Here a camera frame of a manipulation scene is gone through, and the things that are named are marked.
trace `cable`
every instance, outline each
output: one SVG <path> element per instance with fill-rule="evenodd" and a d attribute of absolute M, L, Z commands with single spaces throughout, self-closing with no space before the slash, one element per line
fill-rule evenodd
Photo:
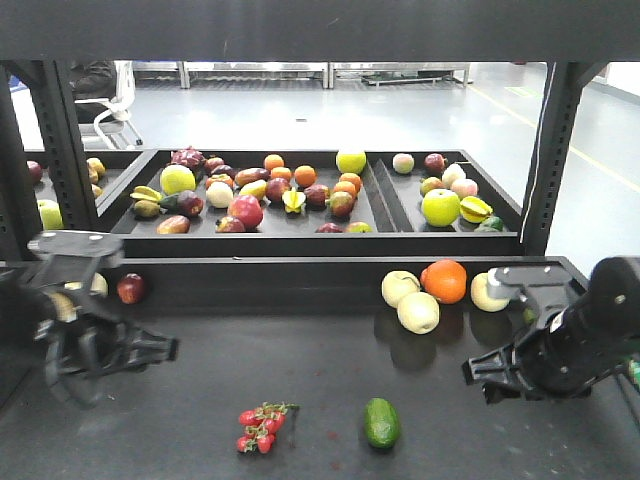
<path fill-rule="evenodd" d="M 544 126 L 544 114 L 547 111 L 547 104 L 549 103 L 549 93 L 551 92 L 551 86 L 553 85 L 553 79 L 556 74 L 556 62 L 553 62 L 553 67 L 551 69 L 551 77 L 549 78 L 549 88 L 546 91 L 546 95 L 544 98 L 544 102 L 542 103 L 542 112 L 540 114 L 540 125 L 538 127 L 538 135 L 536 138 L 536 163 L 533 172 L 533 185 L 531 186 L 531 191 L 529 192 L 529 198 L 527 201 L 527 211 L 524 212 L 524 217 L 522 218 L 522 228 L 520 229 L 520 243 L 523 241 L 524 237 L 524 229 L 527 225 L 527 220 L 529 218 L 529 212 L 531 211 L 531 202 L 533 200 L 533 194 L 536 191 L 537 183 L 538 183 L 538 169 L 540 168 L 540 139 L 542 138 L 542 127 Z"/>

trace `robotic arm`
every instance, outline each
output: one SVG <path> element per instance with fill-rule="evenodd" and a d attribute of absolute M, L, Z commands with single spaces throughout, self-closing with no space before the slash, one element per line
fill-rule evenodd
<path fill-rule="evenodd" d="M 571 276 L 560 267 L 489 272 L 488 294 L 520 298 L 537 321 L 513 342 L 462 365 L 467 385 L 483 384 L 487 403 L 586 397 L 640 352 L 640 257 L 613 257 L 593 270 L 572 303 Z"/>
<path fill-rule="evenodd" d="M 178 340 L 138 327 L 91 292 L 99 269 L 120 264 L 117 236 L 45 231 L 29 249 L 42 261 L 0 276 L 0 324 L 17 325 L 13 331 L 29 335 L 25 343 L 34 338 L 48 343 L 45 379 L 59 400 L 93 407 L 101 397 L 100 377 L 175 360 Z M 70 281 L 82 287 L 65 288 Z"/>

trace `yellow floor line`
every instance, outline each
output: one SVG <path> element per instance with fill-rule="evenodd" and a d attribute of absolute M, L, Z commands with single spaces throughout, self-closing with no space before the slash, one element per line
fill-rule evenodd
<path fill-rule="evenodd" d="M 527 117 L 525 117 L 523 115 L 520 115 L 519 113 L 517 113 L 517 112 L 513 111 L 512 109 L 510 109 L 509 107 L 507 107 L 505 104 L 503 104 L 503 103 L 497 101 L 496 99 L 492 98 L 491 96 L 487 95 L 483 91 L 479 90 L 478 87 L 476 87 L 474 85 L 467 85 L 467 88 L 469 90 L 471 90 L 472 92 L 476 93 L 477 95 L 480 95 L 482 98 L 484 98 L 488 102 L 494 104 L 500 110 L 508 113 L 513 118 L 516 118 L 516 119 L 520 120 L 525 125 L 530 126 L 534 130 L 538 128 L 538 125 L 536 123 L 532 122 Z M 626 187 L 629 187 L 631 190 L 633 190 L 633 191 L 635 191 L 637 193 L 640 193 L 640 185 L 638 185 L 637 183 L 634 183 L 634 182 L 624 178 L 618 172 L 616 172 L 615 170 L 607 167 L 602 162 L 599 162 L 595 158 L 587 155 L 586 153 L 584 153 L 581 150 L 578 150 L 576 147 L 574 147 L 572 145 L 569 145 L 569 151 L 571 151 L 572 153 L 576 154 L 579 158 L 581 158 L 585 162 L 589 163 L 590 165 L 592 165 L 592 166 L 596 167 L 597 169 L 601 170 L 603 173 L 609 175 L 613 179 L 615 179 L 618 182 L 622 183 Z"/>

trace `gray floor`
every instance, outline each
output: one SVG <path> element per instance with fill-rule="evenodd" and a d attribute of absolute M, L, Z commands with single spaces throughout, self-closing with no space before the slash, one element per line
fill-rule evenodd
<path fill-rule="evenodd" d="M 334 90 L 314 80 L 196 80 L 181 90 L 177 79 L 143 81 L 132 111 L 145 148 L 464 149 L 522 205 L 544 77 L 540 65 L 491 63 L 474 67 L 467 89 L 341 79 Z M 41 148 L 20 102 L 25 147 Z M 547 253 L 587 275 L 606 256 L 640 254 L 639 125 L 639 104 L 585 90 Z"/>

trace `white chair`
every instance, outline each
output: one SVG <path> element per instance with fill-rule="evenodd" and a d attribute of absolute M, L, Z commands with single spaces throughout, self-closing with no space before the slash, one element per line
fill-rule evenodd
<path fill-rule="evenodd" d="M 131 112 L 129 107 L 133 104 L 136 96 L 136 83 L 133 77 L 133 62 L 115 61 L 116 64 L 116 96 L 108 98 L 89 98 L 86 100 L 76 100 L 75 103 L 98 103 L 103 105 L 106 110 L 100 113 L 93 123 L 81 123 L 80 135 L 83 139 L 87 137 L 100 137 L 110 150 L 117 150 L 116 138 L 124 144 L 124 148 L 135 148 L 131 142 L 124 136 L 125 127 L 133 132 L 135 136 L 135 144 L 142 145 L 142 137 L 131 123 Z M 102 122 L 106 117 L 112 115 L 115 118 L 111 122 Z"/>

